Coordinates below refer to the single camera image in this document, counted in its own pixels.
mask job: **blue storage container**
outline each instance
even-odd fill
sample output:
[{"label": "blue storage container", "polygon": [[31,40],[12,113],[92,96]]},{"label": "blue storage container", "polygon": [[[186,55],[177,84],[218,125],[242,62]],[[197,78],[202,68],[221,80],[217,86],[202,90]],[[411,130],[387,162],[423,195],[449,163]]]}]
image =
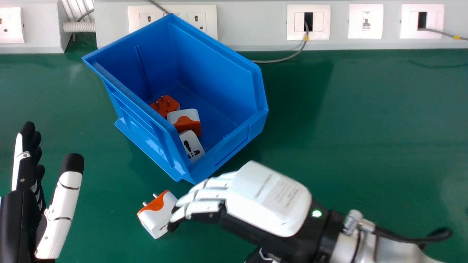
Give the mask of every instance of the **blue storage container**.
[{"label": "blue storage container", "polygon": [[[175,15],[83,60],[104,81],[116,127],[176,181],[206,179],[265,124],[260,68]],[[175,127],[149,106],[165,94],[198,110],[206,153],[193,164]]]}]

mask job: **robotic hand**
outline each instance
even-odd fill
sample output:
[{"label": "robotic hand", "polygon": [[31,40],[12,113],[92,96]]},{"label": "robotic hand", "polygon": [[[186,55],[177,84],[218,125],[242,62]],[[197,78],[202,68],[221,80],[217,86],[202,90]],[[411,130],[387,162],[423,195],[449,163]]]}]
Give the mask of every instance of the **robotic hand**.
[{"label": "robotic hand", "polygon": [[363,219],[321,207],[299,182],[254,161],[240,170],[207,179],[180,198],[170,232],[186,220],[219,223],[258,246],[246,263],[435,263],[423,252],[451,231],[409,239]]},{"label": "robotic hand", "polygon": [[11,192],[0,198],[0,263],[55,262],[73,219],[84,159],[67,155],[48,209],[41,180],[41,134],[27,122],[16,137]]}]

